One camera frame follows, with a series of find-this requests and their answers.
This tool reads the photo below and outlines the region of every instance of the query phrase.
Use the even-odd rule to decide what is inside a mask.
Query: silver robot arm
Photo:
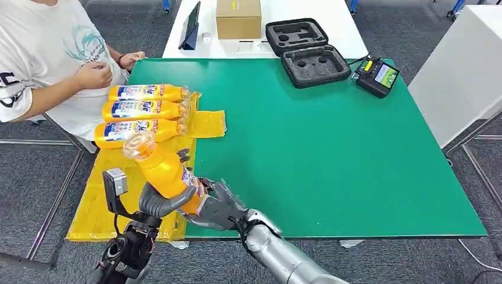
[[[278,284],[348,284],[330,275],[299,248],[281,237],[282,231],[261,212],[249,209],[248,252],[261,262]]]
[[[229,186],[200,178],[215,197],[208,198],[199,216],[187,215],[196,225],[237,230],[246,251],[264,265],[278,284],[348,284],[322,269],[292,243],[265,214],[246,209]]]

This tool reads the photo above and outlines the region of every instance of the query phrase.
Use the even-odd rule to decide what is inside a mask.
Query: bottle label
[[[186,186],[194,186],[195,187],[194,194],[196,194],[201,198],[201,202],[197,206],[197,214],[200,214],[202,207],[204,206],[204,203],[208,196],[207,192],[205,191],[204,185],[192,172],[187,170],[185,167],[183,167],[183,175],[181,176],[181,179],[186,184]]]
[[[140,131],[151,131],[157,133],[158,120],[140,120],[107,123],[105,126],[106,141],[121,141]]]
[[[162,96],[164,86],[160,85],[137,85],[118,87],[117,98],[119,100],[152,98],[156,92]]]
[[[205,194],[204,185],[199,181],[195,175],[183,167],[183,174],[181,175],[181,180],[186,184],[186,186],[194,186],[195,194],[202,197]]]
[[[140,117],[159,114],[162,101],[123,101],[114,102],[111,115],[116,118]]]

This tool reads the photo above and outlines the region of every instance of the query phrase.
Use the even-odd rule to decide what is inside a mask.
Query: wrist bracelet
[[[120,60],[122,59],[122,57],[124,57],[125,54],[122,54],[121,56],[118,57],[118,60],[117,60],[117,65],[118,67],[120,67],[120,69],[124,69],[124,67],[122,66],[122,63],[120,63]]]

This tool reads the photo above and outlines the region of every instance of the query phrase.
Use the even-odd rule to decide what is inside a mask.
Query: white t-shirt
[[[111,58],[79,0],[59,0],[52,7],[1,0],[0,11],[0,122],[28,111],[33,88],[54,85],[92,61],[111,66],[111,85],[126,82],[127,72]],[[78,92],[47,113],[66,131],[94,140],[109,89]]]

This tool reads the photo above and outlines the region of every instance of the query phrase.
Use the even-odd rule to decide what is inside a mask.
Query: white table
[[[328,35],[329,44],[335,46],[344,58],[356,59],[368,54],[343,0],[261,0],[262,38],[254,39],[252,43],[219,40],[215,18],[216,0],[201,0],[195,50],[179,50],[183,23],[197,2],[182,0],[162,58],[273,58],[276,56],[270,45],[262,42],[266,40],[265,24],[296,18],[315,19]],[[209,40],[202,39],[202,33],[208,33]]]
[[[466,6],[408,86],[439,146],[502,109],[502,6]]]

